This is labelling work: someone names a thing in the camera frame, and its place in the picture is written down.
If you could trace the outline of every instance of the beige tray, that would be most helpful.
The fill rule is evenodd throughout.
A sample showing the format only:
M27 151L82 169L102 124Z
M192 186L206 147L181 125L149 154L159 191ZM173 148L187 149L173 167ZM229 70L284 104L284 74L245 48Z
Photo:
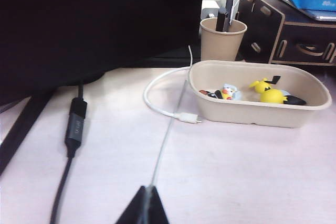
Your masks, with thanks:
M262 78L271 80L273 76L281 76L274 88L288 91L307 105L259 102L260 94L248 86ZM192 66L189 81L201 115L211 121L295 128L331 105L328 89L316 77L291 66L205 60ZM218 90L225 83L241 91L240 101L215 99L199 92Z

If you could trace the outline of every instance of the pen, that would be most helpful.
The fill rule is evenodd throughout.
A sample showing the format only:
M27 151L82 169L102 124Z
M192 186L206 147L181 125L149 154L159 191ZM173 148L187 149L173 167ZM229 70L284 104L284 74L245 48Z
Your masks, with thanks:
M228 21L224 22L223 31L228 31L232 19L233 0L226 0L225 9L228 12Z
M224 20L225 17L227 16L227 11L225 8L221 7L218 10L218 15L217 15L217 23L216 23L216 31L223 31L224 27Z

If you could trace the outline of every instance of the black cable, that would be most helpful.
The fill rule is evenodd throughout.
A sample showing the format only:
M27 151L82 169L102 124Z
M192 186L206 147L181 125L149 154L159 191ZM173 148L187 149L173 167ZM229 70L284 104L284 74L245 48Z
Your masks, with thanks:
M64 184L65 181L67 180L67 176L70 170L70 165L71 165L71 161L72 161L72 157L68 158L68 162L67 165L65 166L63 175L62 175L62 179L58 185L58 189L57 189L57 193L55 196L55 200L54 200L54 205L53 205L53 210L51 212L51 217L50 217L50 224L55 224L56 223L56 217L57 217L57 208L59 205L59 201L61 199L61 195L62 195L62 191L64 188Z
M83 99L83 81L80 81L78 85L78 98Z
M70 170L71 161L72 158L75 156L76 150L81 144L84 119L86 115L86 107L87 103L83 100L83 84L82 82L80 82L80 84L78 85L78 97L73 98L73 100L71 101L68 127L64 141L68 151L68 162L57 189L53 209L51 211L50 224L56 223L57 209Z

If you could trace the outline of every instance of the desk surface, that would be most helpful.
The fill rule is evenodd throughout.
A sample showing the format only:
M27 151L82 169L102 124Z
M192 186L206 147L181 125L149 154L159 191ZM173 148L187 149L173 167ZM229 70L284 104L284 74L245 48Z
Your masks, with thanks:
M85 85L88 113L60 223L114 223L148 185L169 118L142 101L167 69L117 69ZM172 111L186 73L150 93ZM325 80L336 97L336 79ZM1 223L48 223L66 164L63 143L73 87L48 103L0 179ZM1 138L27 100L0 114ZM197 113L188 87L180 111ZM336 223L336 103L300 129L175 121L157 188L170 223Z

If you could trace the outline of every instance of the pen holder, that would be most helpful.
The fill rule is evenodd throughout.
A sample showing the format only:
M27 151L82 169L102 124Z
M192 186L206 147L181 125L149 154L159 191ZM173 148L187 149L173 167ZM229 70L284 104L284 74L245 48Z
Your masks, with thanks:
M216 22L217 18L201 21L201 60L234 61L247 26L233 19L229 31L216 31Z

